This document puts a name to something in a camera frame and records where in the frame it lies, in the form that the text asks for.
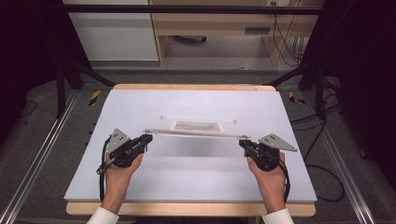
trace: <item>gray floor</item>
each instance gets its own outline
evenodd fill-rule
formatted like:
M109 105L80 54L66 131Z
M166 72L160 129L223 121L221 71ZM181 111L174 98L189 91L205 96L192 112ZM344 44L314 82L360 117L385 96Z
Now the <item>gray floor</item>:
M193 40L171 39L168 44L169 49L163 67L144 62L127 65L121 63L121 66L114 65L114 63L102 63L97 64L97 72L113 81L123 83L262 84L282 76L291 69L286 65L276 68L270 66L268 56L257 51L257 47L262 47L262 42L258 38L211 37L205 44L196 43ZM233 56L226 58L223 55L225 52ZM189 53L193 54L190 58L186 57ZM82 158L86 144L90 141L90 133L94 129L110 88L84 75L82 77L86 84L83 90L78 91L76 103L21 207L16 223L34 223L34 221L35 223L61 223L62 220L71 222L71 219L84 221L89 218L66 214L67 202L63 196ZM301 105L289 99L290 90L294 92L296 99L308 101L307 97L313 95L311 91L299 92L295 87L297 81L298 77L278 87L290 120L312 114L308 104ZM98 101L95 105L88 105L95 90L101 90ZM57 112L55 82L51 81L34 88L29 92L27 100L37 103L36 110L21 117L0 150L0 211L3 211L12 199L55 122ZM336 98L329 97L326 106L334 104L337 104ZM27 103L22 114L33 109L34 104ZM314 120L293 125L303 154L318 134L318 128L310 128L315 125L317 124ZM394 215L396 214L396 193L389 186L375 162L361 158L359 145L347 121L334 111L328 114L326 128L332 135L376 223L396 223ZM320 137L307 162L321 165L336 173L326 147ZM309 168L308 171L315 189L321 196L338 197L341 188L332 176L318 169ZM338 203L328 203L319 199L316 202L316 208L317 212L313 217L295 218L295 222L360 223L347 195ZM121 218L121 220L133 219L134 217Z

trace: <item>wrist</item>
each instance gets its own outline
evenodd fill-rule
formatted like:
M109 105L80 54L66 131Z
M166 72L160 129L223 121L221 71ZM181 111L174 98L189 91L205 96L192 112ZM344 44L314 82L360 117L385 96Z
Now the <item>wrist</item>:
M272 199L272 198L266 198L263 201L265 209L267 210L267 213L274 213L277 211L280 211L282 209L286 208L285 203L283 202L283 200L279 200L279 199Z
M126 191L106 191L101 207L114 214L118 214L125 201Z

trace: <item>white tabletop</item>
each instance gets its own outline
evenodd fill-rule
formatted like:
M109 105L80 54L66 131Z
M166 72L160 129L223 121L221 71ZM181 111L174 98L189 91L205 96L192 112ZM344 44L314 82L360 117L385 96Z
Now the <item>white tabletop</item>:
M99 201L96 169L105 140L116 128L138 137L160 117L236 120L252 141L275 133L298 148L276 91L113 90L64 198ZM288 203L316 201L300 150L284 152L291 183ZM262 198L236 138L153 135L126 200L241 203Z

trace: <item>tripod leg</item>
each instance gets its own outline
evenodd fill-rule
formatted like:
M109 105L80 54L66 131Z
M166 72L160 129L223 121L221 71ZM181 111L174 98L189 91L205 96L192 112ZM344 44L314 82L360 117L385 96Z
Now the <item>tripod leg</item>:
M317 86L316 86L316 96L315 96L315 109L317 110L318 117L321 120L325 120L326 111L324 109L323 102L323 85L324 85L324 71L323 67L318 67L317 75Z
M306 71L309 71L311 69L311 67L312 67L311 62L305 63L305 64L300 65L297 68L289 71L286 75L279 77L276 80L274 80L268 84L264 84L264 85L270 85L273 87L278 86L278 85L282 84L283 82L289 80L292 77L301 75L301 74L305 73Z
M112 82L104 77L101 77L100 75L96 74L95 72L93 72L91 69L86 68L78 63L75 62L69 62L70 65L72 65L75 69L77 69L78 71L85 73L86 75L100 81L101 83L107 85L108 87L113 87L115 85L117 85L117 83Z
M58 114L56 118L60 118L62 113L66 108L66 98L64 94L64 74L63 74L63 65L59 64L59 67L56 69L56 88L58 92Z

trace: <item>white table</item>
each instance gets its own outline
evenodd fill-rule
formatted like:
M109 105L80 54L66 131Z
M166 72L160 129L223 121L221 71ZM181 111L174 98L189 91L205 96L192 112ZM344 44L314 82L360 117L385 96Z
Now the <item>white table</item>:
M92 214L100 204L95 171L114 129L138 137L160 117L236 120L252 141L275 133L298 148L280 95L272 87L118 85L106 99L66 192L69 214ZM293 216L313 216L317 198L302 155L285 154L291 183L287 207ZM153 135L120 214L254 217L265 214L261 201L236 138Z

